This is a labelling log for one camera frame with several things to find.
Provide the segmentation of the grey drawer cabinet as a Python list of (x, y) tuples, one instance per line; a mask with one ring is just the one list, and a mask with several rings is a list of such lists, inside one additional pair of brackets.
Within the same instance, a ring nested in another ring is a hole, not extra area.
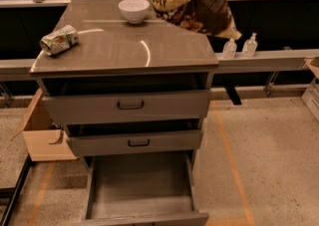
[[(41, 53), (31, 74), (44, 97), (98, 96), (209, 90), (218, 62), (203, 35), (158, 19), (150, 12), (132, 25), (121, 0), (72, 0), (59, 23), (76, 28), (73, 48)], [(59, 124), (68, 137), (202, 131), (205, 117), (115, 123)]]

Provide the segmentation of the grey middle drawer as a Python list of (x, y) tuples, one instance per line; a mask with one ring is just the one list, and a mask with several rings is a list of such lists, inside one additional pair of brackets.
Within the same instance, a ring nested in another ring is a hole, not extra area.
[(67, 144), (76, 156), (148, 153), (199, 149), (202, 131), (179, 130), (68, 137)]

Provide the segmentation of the grey top drawer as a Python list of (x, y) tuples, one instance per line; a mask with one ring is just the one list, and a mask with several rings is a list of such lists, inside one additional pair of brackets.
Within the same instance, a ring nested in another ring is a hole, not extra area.
[(58, 124), (115, 123), (201, 118), (207, 115), (210, 91), (43, 97)]

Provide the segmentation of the grey open bottom drawer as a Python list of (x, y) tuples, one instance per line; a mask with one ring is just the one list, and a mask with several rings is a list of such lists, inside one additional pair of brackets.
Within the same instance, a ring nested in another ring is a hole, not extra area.
[(204, 226), (184, 151), (97, 156), (75, 226)]

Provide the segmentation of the left clear sanitizer bottle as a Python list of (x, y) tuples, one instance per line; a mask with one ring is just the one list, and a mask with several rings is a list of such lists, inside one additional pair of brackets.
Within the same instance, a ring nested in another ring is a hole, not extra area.
[(224, 59), (233, 59), (236, 53), (237, 45), (234, 39), (230, 39), (223, 46), (222, 57)]

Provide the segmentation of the clear sanitizer bottle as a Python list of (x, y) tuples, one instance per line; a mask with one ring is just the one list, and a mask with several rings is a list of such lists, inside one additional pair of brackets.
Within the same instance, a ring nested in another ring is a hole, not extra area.
[(257, 49), (257, 41), (256, 41), (256, 33), (253, 33), (251, 37), (245, 41), (243, 48), (242, 48), (242, 54), (246, 57), (253, 57), (255, 54), (255, 51)]
[(236, 53), (237, 45), (234, 39), (230, 39), (223, 46), (222, 57), (224, 59), (233, 59)]

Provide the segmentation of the white bowl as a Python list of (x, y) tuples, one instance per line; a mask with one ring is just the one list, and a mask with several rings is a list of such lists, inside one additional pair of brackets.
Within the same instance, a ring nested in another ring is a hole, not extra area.
[(147, 0), (123, 0), (118, 5), (121, 15), (129, 23), (141, 23), (148, 15), (150, 3)]

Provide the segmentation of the right clear sanitizer bottle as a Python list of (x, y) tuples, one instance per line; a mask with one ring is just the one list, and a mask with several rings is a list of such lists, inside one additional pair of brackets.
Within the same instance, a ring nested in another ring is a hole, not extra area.
[(253, 57), (255, 54), (255, 51), (257, 49), (257, 41), (256, 41), (256, 33), (253, 33), (251, 37), (245, 41), (243, 48), (242, 48), (242, 54), (246, 57)]

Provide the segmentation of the crushed green soda can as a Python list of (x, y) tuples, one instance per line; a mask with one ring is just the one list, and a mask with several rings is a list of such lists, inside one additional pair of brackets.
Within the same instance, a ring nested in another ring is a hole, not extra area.
[(78, 41), (77, 30), (71, 25), (66, 25), (44, 36), (40, 41), (40, 47), (48, 55), (57, 55), (72, 48)]

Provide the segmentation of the open cardboard box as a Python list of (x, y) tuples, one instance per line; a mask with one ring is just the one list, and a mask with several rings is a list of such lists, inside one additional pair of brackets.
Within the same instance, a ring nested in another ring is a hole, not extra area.
[(32, 161), (75, 160), (68, 144), (67, 135), (54, 125), (38, 90), (29, 103), (13, 138), (22, 134)]

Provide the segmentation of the white box at right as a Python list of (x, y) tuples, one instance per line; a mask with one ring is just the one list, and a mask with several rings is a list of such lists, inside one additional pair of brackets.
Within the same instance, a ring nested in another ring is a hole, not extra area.
[(301, 99), (319, 121), (319, 80), (317, 78), (309, 84)]

